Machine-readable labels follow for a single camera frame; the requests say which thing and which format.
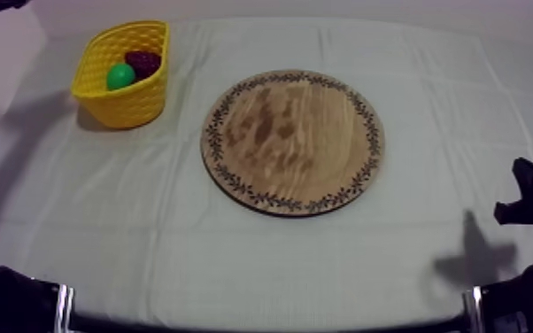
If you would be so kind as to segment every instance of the green egg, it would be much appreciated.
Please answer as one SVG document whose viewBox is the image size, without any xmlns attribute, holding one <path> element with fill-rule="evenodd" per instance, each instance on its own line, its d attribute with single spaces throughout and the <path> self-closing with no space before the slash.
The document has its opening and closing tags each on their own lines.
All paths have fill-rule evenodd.
<svg viewBox="0 0 533 333">
<path fill-rule="evenodd" d="M 128 64 L 116 64 L 107 74 L 107 89 L 124 88 L 135 81 L 135 70 Z"/>
</svg>

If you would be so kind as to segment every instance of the plastic basket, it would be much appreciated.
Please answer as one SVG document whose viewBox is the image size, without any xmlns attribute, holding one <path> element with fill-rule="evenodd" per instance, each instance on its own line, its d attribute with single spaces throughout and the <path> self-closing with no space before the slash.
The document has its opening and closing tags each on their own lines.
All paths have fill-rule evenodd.
<svg viewBox="0 0 533 333">
<path fill-rule="evenodd" d="M 152 76 L 128 87 L 108 90 L 110 68 L 124 62 L 131 50 L 161 55 L 161 66 Z M 97 120 L 108 128 L 133 128 L 154 120 L 166 100 L 169 26 L 146 20 L 105 30 L 87 45 L 74 76 L 71 91 Z"/>
</svg>

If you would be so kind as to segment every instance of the dark red object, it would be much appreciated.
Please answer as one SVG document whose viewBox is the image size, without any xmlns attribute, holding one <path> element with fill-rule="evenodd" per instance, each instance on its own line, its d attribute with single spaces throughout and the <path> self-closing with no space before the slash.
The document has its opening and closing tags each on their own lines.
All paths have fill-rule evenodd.
<svg viewBox="0 0 533 333">
<path fill-rule="evenodd" d="M 144 80 L 153 75 L 161 66 L 161 57 L 144 50 L 133 50 L 126 53 L 126 63 L 135 70 L 136 80 Z"/>
</svg>

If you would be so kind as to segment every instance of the table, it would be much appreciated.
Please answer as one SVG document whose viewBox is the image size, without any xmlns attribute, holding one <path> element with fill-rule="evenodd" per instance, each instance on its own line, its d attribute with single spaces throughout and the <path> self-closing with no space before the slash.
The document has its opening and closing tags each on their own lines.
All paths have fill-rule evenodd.
<svg viewBox="0 0 533 333">
<path fill-rule="evenodd" d="M 92 34 L 51 39 L 0 119 L 0 265 L 77 290 L 77 310 L 152 325 L 350 329 L 450 317 L 460 293 L 533 263 L 499 227 L 533 160 L 533 49 L 346 19 L 172 24 L 164 113 L 100 128 L 69 96 Z M 333 213 L 284 220 L 225 196 L 199 152 L 219 95 L 304 69 L 373 105 L 385 160 Z"/>
</svg>

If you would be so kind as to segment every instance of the wooden plate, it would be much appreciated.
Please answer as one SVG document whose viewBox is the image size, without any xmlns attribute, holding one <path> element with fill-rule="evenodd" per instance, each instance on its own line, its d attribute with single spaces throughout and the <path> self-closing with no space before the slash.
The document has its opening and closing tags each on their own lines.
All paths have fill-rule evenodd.
<svg viewBox="0 0 533 333">
<path fill-rule="evenodd" d="M 226 91 L 206 118 L 206 168 L 263 213 L 309 216 L 348 204 L 382 162 L 382 124 L 367 100 L 327 75 L 277 71 Z"/>
</svg>

